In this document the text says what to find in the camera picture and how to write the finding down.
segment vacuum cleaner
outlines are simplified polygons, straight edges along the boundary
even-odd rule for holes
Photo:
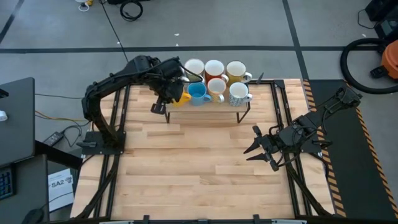
[[[398,40],[389,42],[378,38],[365,38],[355,40],[348,44],[340,57],[340,68],[346,81],[358,90],[370,94],[387,94],[398,91],[398,85],[389,88],[370,88],[357,82],[348,70],[347,57],[350,51],[359,45],[376,44],[379,46],[379,52],[382,53],[381,66],[370,72],[372,78],[391,77],[395,82],[398,81]]]

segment wooden table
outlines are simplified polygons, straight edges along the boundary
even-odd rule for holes
[[[307,113],[301,81],[288,79],[285,85],[292,117]],[[144,215],[151,220],[252,219],[253,214],[293,218],[285,169],[274,172],[264,161],[246,161],[262,149],[243,154],[255,136],[253,125],[264,133],[276,124],[269,85],[251,85],[250,92],[254,95],[251,110],[240,124],[234,113],[192,112],[175,113],[172,123],[166,124],[164,116],[149,111],[157,99],[154,93],[146,86],[132,86],[126,150],[119,164],[112,219],[142,220]],[[278,96],[282,105],[279,90]],[[109,95],[101,102],[108,119],[113,98]],[[321,162],[306,154],[301,158],[308,188],[334,213]],[[82,167],[72,217],[96,192],[102,161],[103,156],[95,156]],[[304,214],[301,193],[296,189]],[[106,192],[102,215],[107,196]]]

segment yellow mug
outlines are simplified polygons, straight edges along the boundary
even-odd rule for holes
[[[252,79],[252,75],[246,72],[246,66],[240,61],[232,61],[226,66],[226,75],[229,78],[228,86],[236,82],[247,83]]]
[[[188,93],[183,92],[180,98],[180,101],[176,102],[174,99],[172,100],[173,102],[173,106],[175,107],[179,107],[184,105],[186,102],[189,102],[191,100],[191,95],[189,95]]]

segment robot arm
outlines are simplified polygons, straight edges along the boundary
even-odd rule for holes
[[[260,146],[262,146],[264,153],[250,157],[247,160],[264,160],[270,162],[274,171],[279,170],[279,167],[285,165],[286,162],[283,165],[276,163],[272,154],[276,152],[297,154],[302,151],[305,152],[305,149],[300,149],[301,146],[317,133],[319,126],[322,126],[323,131],[325,131],[323,123],[326,119],[339,110],[358,106],[361,98],[361,95],[356,94],[350,88],[339,88],[329,100],[322,103],[317,108],[317,111],[311,111],[305,115],[299,116],[292,121],[292,124],[289,124],[289,126],[277,134],[272,134],[272,130],[270,129],[269,134],[263,136],[259,127],[253,126],[253,130],[257,137],[254,138],[253,144],[246,149],[244,153],[251,152]],[[321,148],[331,144],[331,142],[328,141],[313,141],[313,143],[320,144]]]
[[[94,82],[87,90],[81,103],[88,121],[99,129],[104,144],[116,147],[119,144],[114,127],[110,127],[101,113],[101,99],[126,85],[148,85],[158,95],[157,103],[152,105],[153,113],[164,114],[165,104],[172,99],[179,101],[183,91],[182,69],[178,57],[160,62],[157,58],[137,56],[126,67],[100,82]]]

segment power adapter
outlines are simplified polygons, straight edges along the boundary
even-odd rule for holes
[[[46,140],[43,141],[44,144],[48,146],[54,146],[56,143],[61,141],[63,139],[64,135],[62,133],[59,133],[58,131],[54,132],[50,137],[48,137]]]

